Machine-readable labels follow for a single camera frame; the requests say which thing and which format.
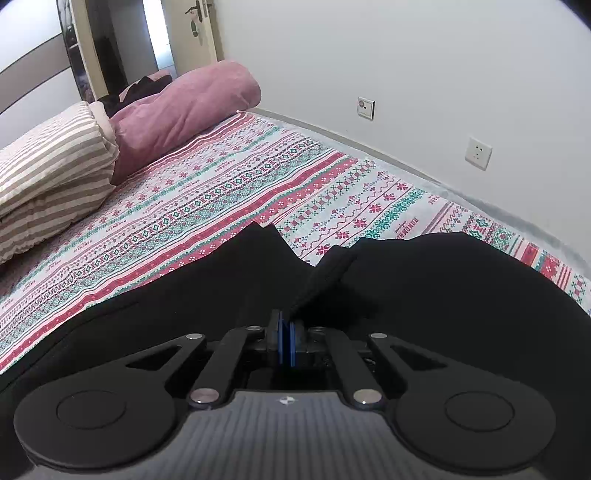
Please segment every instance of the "electrical socket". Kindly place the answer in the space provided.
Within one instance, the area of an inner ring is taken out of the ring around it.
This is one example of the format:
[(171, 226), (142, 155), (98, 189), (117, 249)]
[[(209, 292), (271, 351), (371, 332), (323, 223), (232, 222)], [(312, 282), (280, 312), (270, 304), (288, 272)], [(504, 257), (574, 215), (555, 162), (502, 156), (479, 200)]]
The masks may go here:
[(374, 119), (375, 101), (367, 98), (357, 98), (357, 114), (369, 120)]
[(475, 138), (470, 137), (468, 149), (466, 150), (466, 161), (477, 166), (481, 170), (486, 170), (488, 161), (491, 159), (492, 147), (486, 145)]

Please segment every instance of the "bedspread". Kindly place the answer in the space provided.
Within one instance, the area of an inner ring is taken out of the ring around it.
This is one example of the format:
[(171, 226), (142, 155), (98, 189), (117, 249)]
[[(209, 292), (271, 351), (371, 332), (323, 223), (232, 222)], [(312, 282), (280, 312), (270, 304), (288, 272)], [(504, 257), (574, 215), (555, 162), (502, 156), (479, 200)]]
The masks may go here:
[[(0, 372), (81, 310), (207, 255), (251, 222), (275, 224), (313, 265), (332, 245), (362, 236), (464, 232), (535, 268), (591, 314), (584, 276), (506, 226), (392, 172), (385, 162), (353, 158), (251, 113), (229, 118), (128, 179), (98, 212), (7, 264)], [(436, 286), (426, 279), (417, 288), (428, 295)]]

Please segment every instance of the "black clothing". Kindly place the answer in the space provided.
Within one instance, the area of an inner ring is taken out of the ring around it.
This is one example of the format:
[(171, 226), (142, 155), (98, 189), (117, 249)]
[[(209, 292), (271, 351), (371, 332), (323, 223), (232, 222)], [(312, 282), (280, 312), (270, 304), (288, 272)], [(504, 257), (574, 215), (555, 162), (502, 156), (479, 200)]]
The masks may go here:
[(125, 98), (121, 102), (118, 93), (111, 93), (99, 98), (105, 106), (105, 112), (109, 118), (116, 114), (119, 110), (132, 104), (136, 100), (160, 93), (164, 88), (172, 83), (173, 78), (170, 75), (160, 77), (158, 80), (152, 80), (149, 77), (143, 77), (138, 83), (134, 83), (125, 94)]
[(186, 333), (215, 340), (266, 325), (273, 308), (352, 339), (390, 333), (535, 388), (557, 415), (544, 472), (591, 471), (591, 319), (550, 280), (463, 233), (364, 238), (312, 267), (273, 226), (253, 223), (205, 258), (79, 313), (0, 376), (0, 479), (26, 465), (12, 416), (37, 386)]

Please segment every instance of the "striped pillowcase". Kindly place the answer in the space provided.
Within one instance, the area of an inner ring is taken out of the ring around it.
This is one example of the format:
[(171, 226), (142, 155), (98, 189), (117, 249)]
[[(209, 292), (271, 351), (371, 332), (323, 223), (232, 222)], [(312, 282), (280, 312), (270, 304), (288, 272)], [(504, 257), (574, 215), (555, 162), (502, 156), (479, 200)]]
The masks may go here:
[(79, 102), (0, 151), (0, 264), (96, 210), (119, 150)]

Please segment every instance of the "door handle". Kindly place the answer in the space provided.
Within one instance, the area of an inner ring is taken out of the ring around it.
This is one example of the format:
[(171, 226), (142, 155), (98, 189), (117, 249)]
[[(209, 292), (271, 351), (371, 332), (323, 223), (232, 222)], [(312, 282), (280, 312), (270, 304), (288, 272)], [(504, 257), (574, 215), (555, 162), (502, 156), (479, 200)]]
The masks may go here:
[(203, 22), (203, 15), (202, 15), (202, 13), (201, 13), (201, 6), (199, 5), (199, 0), (196, 0), (196, 1), (195, 1), (195, 6), (194, 6), (194, 7), (191, 7), (191, 8), (189, 8), (189, 10), (187, 10), (187, 11), (185, 12), (185, 14), (192, 13), (194, 10), (197, 10), (197, 16), (199, 17), (199, 21), (200, 21), (200, 22)]

